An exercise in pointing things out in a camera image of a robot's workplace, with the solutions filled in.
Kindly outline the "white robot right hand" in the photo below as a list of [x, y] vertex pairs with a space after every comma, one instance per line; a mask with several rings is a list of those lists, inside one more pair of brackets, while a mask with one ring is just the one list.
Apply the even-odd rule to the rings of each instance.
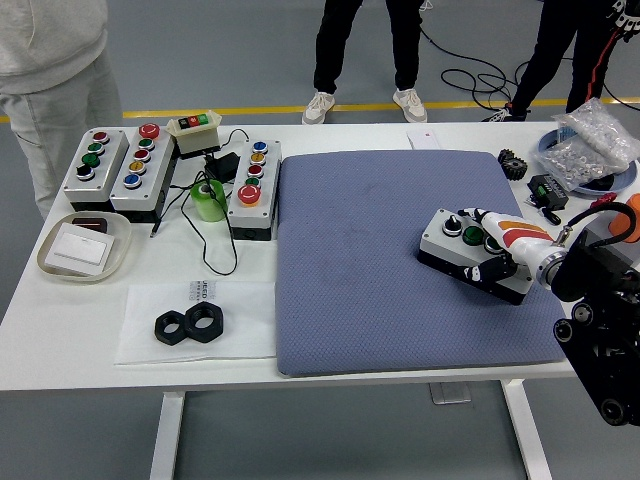
[[516, 264], [526, 265], [541, 285], [550, 287], [549, 272], [563, 258], [564, 250], [546, 230], [524, 218], [480, 208], [462, 209], [457, 214], [479, 223]]

